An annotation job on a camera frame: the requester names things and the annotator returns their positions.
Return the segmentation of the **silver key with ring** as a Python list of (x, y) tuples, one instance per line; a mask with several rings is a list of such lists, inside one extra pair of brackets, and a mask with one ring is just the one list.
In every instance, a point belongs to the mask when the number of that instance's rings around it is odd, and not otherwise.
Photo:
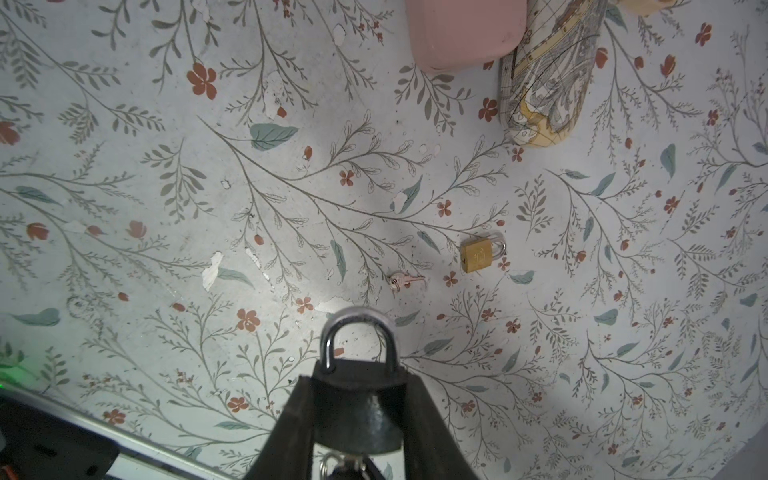
[(320, 462), (320, 480), (385, 480), (381, 470), (368, 456), (325, 454)]

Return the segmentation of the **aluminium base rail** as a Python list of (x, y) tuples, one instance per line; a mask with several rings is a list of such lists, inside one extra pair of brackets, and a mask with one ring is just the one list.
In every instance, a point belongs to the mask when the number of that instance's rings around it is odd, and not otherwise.
[(227, 479), (221, 471), (1, 383), (3, 479)]

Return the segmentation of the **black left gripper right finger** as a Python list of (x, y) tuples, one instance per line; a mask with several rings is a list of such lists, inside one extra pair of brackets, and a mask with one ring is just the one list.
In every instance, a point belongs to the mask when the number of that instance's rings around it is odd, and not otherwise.
[(403, 435), (407, 479), (477, 479), (424, 382), (413, 374), (405, 390)]

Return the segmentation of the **small brass padlock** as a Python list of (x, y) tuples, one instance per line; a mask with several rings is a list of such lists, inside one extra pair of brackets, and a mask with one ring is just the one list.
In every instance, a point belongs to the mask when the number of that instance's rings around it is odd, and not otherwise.
[(460, 262), (465, 273), (473, 273), (489, 267), (506, 254), (504, 237), (493, 234), (468, 240), (460, 246)]

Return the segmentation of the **black padlock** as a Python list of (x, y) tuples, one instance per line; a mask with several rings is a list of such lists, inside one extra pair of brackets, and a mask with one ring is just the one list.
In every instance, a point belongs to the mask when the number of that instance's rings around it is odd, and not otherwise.
[[(336, 335), (346, 326), (365, 324), (384, 340), (384, 360), (335, 357)], [(400, 366), (392, 322), (367, 307), (347, 307), (326, 322), (312, 384), (315, 439), (346, 454), (381, 455), (402, 447), (407, 373)]]

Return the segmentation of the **map print glasses case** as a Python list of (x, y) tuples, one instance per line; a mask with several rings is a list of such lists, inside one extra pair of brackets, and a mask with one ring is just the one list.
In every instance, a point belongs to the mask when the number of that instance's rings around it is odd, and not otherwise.
[(582, 111), (606, 0), (534, 0), (526, 29), (501, 62), (500, 120), (518, 146), (565, 140)]

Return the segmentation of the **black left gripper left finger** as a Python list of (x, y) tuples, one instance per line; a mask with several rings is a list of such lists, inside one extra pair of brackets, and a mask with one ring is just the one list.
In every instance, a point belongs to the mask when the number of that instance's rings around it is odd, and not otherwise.
[(245, 480), (310, 479), (314, 450), (313, 382), (300, 377)]

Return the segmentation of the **small silver key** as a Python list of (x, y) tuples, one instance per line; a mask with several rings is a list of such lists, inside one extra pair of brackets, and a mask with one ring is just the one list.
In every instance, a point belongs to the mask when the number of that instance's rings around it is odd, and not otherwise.
[(418, 282), (424, 282), (423, 276), (409, 275), (404, 272), (395, 272), (388, 278), (388, 284), (393, 292), (399, 292), (403, 289), (408, 289), (411, 285)]

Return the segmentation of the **pink glasses case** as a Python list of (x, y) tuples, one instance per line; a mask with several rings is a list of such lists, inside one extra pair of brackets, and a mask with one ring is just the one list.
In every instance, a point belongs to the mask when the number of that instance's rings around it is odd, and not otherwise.
[(500, 59), (526, 30), (525, 0), (407, 0), (405, 6), (414, 61), (429, 74)]

